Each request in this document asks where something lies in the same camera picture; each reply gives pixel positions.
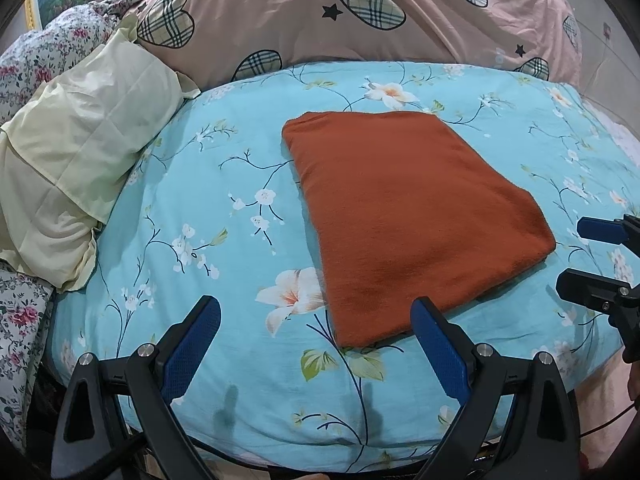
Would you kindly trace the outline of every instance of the pink blanket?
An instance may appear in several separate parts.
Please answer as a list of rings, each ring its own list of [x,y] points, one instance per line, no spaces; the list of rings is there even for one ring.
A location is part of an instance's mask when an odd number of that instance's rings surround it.
[[[209,89],[307,61],[414,60],[578,85],[566,0],[147,0],[141,44]]]

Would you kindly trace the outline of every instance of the blue floral bed sheet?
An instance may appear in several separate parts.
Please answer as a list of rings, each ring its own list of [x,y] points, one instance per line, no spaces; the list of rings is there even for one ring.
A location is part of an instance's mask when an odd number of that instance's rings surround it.
[[[300,470],[423,458],[458,405],[412,336],[336,346],[316,234],[281,138],[287,120],[310,110],[390,109],[436,114],[540,204],[556,251],[450,317],[503,355],[551,352],[567,389],[579,384],[620,339],[606,318],[561,301],[556,277],[573,266],[634,281],[631,253],[581,239],[575,224],[640,214],[639,168],[570,86],[410,62],[306,64],[187,103],[130,174],[86,290],[58,303],[49,351],[63,380],[81,353],[128,355],[210,294],[220,332],[172,403],[190,435],[245,462]],[[507,413],[505,402],[494,433]]]

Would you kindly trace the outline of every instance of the black cable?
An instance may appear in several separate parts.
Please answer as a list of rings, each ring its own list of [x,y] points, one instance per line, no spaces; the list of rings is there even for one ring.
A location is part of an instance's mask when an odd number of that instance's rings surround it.
[[[596,431],[603,430],[607,426],[609,426],[609,425],[613,424],[614,422],[616,422],[621,416],[625,415],[625,413],[631,411],[632,408],[637,408],[638,406],[640,406],[640,396],[638,396],[638,398],[631,404],[631,406],[629,406],[628,408],[625,408],[622,412],[620,412],[615,417],[613,417],[609,422],[605,422],[604,424],[598,426],[597,428],[593,428],[592,430],[589,430],[589,431],[581,434],[580,438],[583,438],[583,437],[585,437],[587,435],[590,435],[592,433],[596,433]]]

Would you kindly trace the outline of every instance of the pale yellow pillow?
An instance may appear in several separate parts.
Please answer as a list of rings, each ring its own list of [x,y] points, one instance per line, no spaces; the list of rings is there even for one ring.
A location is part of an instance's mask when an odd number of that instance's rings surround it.
[[[140,151],[197,88],[121,28],[41,86],[0,132],[0,258],[60,290],[85,285]]]

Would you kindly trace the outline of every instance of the hand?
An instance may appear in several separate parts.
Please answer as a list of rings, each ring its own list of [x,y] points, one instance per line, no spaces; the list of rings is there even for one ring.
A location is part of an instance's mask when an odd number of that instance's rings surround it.
[[[629,399],[636,400],[640,396],[640,361],[631,365],[629,382],[626,387],[629,390]]]

